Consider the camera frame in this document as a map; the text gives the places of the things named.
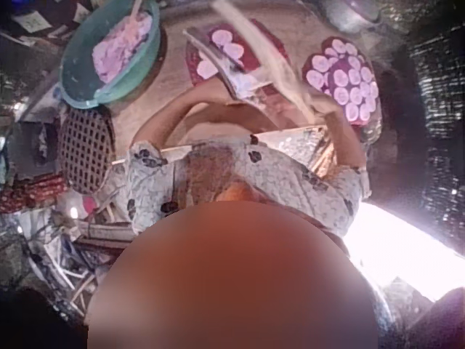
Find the patterned blouse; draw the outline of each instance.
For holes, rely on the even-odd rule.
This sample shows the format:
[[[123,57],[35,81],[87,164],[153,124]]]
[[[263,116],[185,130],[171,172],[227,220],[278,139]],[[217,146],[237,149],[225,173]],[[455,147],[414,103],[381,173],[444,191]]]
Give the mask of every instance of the patterned blouse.
[[[344,237],[369,189],[364,169],[336,167],[319,178],[280,151],[250,140],[210,140],[168,162],[149,142],[135,143],[126,161],[128,215],[136,233],[185,207],[211,202],[235,180],[317,220]]]

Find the metal pot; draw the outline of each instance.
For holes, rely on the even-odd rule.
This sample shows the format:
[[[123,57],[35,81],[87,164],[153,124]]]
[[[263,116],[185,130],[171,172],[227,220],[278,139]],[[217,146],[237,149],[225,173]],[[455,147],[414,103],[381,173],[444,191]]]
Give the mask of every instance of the metal pot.
[[[320,0],[329,22],[345,33],[358,33],[381,22],[379,8],[371,0]]]

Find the wicker basket lid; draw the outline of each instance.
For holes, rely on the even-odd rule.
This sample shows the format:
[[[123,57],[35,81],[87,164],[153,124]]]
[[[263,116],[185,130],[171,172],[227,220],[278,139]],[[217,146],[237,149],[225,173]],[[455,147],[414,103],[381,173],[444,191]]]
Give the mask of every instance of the wicker basket lid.
[[[89,195],[103,186],[115,158],[114,139],[108,111],[69,109],[60,130],[59,160],[72,189]]]

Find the round flatbread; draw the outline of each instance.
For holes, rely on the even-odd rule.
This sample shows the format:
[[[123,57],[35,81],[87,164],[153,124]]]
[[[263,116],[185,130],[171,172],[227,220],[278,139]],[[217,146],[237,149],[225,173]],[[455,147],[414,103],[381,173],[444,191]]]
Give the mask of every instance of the round flatbread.
[[[376,81],[372,81],[370,83],[370,91],[371,91],[371,97],[373,98],[379,97],[379,89],[378,89],[378,84],[376,83]]]
[[[355,69],[350,69],[349,70],[349,80],[352,85],[360,85],[360,82],[362,82],[362,76],[360,76],[360,73],[356,71]]]
[[[211,40],[220,47],[233,41],[233,33],[220,29],[211,35]]]
[[[316,88],[318,91],[321,91],[323,85],[325,84],[325,79],[319,71],[310,70],[306,75],[307,81],[310,85]]]
[[[371,70],[368,67],[363,67],[360,71],[360,74],[362,75],[362,79],[364,82],[368,83],[371,82],[371,80],[373,80],[373,74],[371,73]]]
[[[360,69],[362,68],[362,63],[358,58],[356,58],[355,56],[349,56],[347,60],[352,68],[354,68],[356,71],[360,71]]]
[[[334,99],[340,105],[346,105],[349,102],[349,92],[344,87],[337,87],[334,90]]]
[[[312,58],[312,66],[320,73],[326,73],[330,68],[328,58],[320,55],[315,55]]]
[[[365,103],[368,106],[368,110],[370,111],[370,113],[373,113],[376,110],[376,100],[373,97],[366,97]]]
[[[360,120],[362,121],[368,121],[370,119],[370,110],[369,107],[363,103],[360,106]]]
[[[342,69],[338,69],[334,72],[333,79],[338,87],[345,87],[349,84],[349,77]]]
[[[346,105],[346,118],[350,122],[353,122],[358,119],[359,110],[354,103],[348,103]]]
[[[360,83],[360,91],[362,92],[362,97],[366,98],[371,95],[370,85],[362,81]]]
[[[344,42],[342,42],[341,40],[339,39],[334,39],[333,40],[333,43],[332,43],[332,46],[334,48],[334,50],[336,52],[338,52],[339,54],[341,53],[346,53],[346,45]]]
[[[244,48],[240,44],[233,42],[227,43],[223,46],[223,52],[234,60],[239,60],[244,56]]]
[[[217,67],[209,60],[201,60],[197,66],[197,74],[203,79],[210,79],[218,73]]]
[[[350,101],[356,105],[362,104],[363,97],[362,97],[362,92],[360,91],[360,88],[358,87],[351,88]]]
[[[358,53],[357,47],[350,42],[346,43],[346,50],[349,55],[356,56]]]
[[[338,57],[339,55],[337,54],[336,50],[333,49],[332,47],[328,47],[325,49],[325,55],[331,56],[331,57]]]

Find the woman's arm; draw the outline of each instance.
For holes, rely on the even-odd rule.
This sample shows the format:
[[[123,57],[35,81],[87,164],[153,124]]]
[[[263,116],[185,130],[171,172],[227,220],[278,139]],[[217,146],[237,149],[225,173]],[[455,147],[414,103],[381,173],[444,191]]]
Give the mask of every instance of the woman's arm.
[[[146,140],[162,149],[176,126],[199,103],[228,104],[233,103],[233,99],[221,80],[209,79],[183,92],[150,117],[137,131],[132,144]]]
[[[328,95],[312,89],[312,107],[323,114],[329,135],[334,144],[337,164],[350,167],[366,167],[366,156],[342,107]]]

